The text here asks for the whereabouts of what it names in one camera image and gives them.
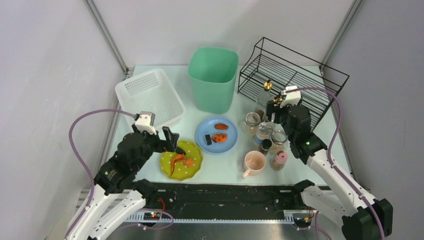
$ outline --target ceramic mug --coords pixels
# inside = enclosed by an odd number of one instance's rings
[[[265,156],[259,151],[250,151],[244,157],[244,174],[243,178],[248,176],[256,176],[262,172],[262,169],[265,168],[267,163]]]

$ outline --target mug handle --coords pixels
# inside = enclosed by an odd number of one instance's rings
[[[249,173],[250,173],[251,171],[249,170],[249,169],[247,169],[244,173],[243,173],[243,178],[245,179],[245,178],[247,178],[248,176],[249,176]]]

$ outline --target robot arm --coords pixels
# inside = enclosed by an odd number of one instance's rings
[[[384,235],[392,232],[393,207],[386,200],[377,200],[363,189],[350,174],[346,173],[336,160],[329,161],[327,146],[311,129],[309,109],[302,105],[302,98],[296,86],[282,90],[274,101],[267,104],[266,116],[270,121],[281,124],[293,156],[314,170],[332,189],[335,196],[323,192],[309,180],[293,186],[295,199],[317,209],[342,228],[347,240],[377,240],[380,232],[371,209],[364,199],[373,201],[383,227]],[[358,194],[348,181],[359,189]]]
[[[66,240],[106,239],[128,216],[156,201],[157,189],[146,179],[138,181],[133,190],[110,212],[103,213],[118,196],[133,182],[136,174],[153,153],[175,152],[179,134],[163,127],[166,140],[159,139],[153,127],[155,115],[151,112],[137,114],[132,125],[134,132],[123,137],[117,151],[101,167],[94,177],[94,192],[89,206],[89,196],[74,215],[76,225],[65,236]]]

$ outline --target red wire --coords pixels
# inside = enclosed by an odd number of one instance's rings
[[[164,202],[164,200],[162,198],[159,198],[157,201],[162,203],[162,212],[165,211],[165,202]]]
[[[307,209],[309,210],[308,212],[309,216],[311,215],[311,212],[312,212],[312,216],[310,216],[309,218],[315,217],[315,212],[313,211],[314,209],[310,206],[308,206]]]

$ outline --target glass jar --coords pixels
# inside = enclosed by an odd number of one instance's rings
[[[269,161],[269,165],[274,171],[280,171],[286,165],[289,155],[285,151],[279,151],[277,154]]]
[[[269,139],[273,133],[273,126],[270,122],[261,122],[257,127],[256,136],[254,136],[254,145],[256,148],[259,148],[262,144],[262,141]]]
[[[258,126],[261,123],[261,117],[256,112],[249,112],[241,122],[241,129],[248,136],[254,136],[258,131]]]
[[[269,149],[271,153],[276,154],[279,151],[286,150],[287,135],[283,130],[277,129],[273,131],[271,134],[271,141],[272,146]]]
[[[255,113],[259,114],[260,119],[264,122],[267,119],[267,103],[268,101],[272,101],[273,95],[271,94],[271,89],[273,88],[273,84],[271,83],[271,79],[263,84],[263,90],[257,95],[256,98],[256,108]]]
[[[269,139],[264,139],[262,141],[262,144],[260,145],[258,151],[260,153],[262,153],[264,156],[266,156],[268,154],[268,151],[270,150],[270,147],[273,145],[273,143],[271,142],[271,140]]]

